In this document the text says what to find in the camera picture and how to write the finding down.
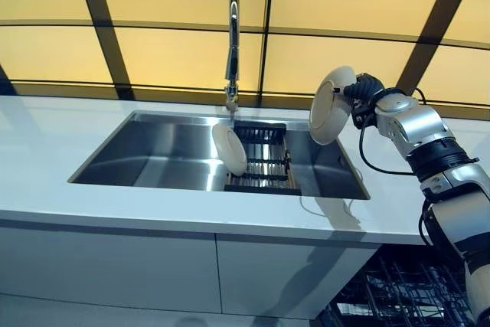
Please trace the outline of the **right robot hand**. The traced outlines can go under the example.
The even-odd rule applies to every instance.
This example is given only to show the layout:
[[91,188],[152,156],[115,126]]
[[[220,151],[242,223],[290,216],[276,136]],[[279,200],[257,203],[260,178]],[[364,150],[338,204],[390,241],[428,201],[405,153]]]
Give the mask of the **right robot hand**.
[[367,73],[356,76],[356,82],[346,87],[335,87],[333,94],[347,102],[354,126],[358,129],[376,125],[376,95],[384,90],[384,85]]

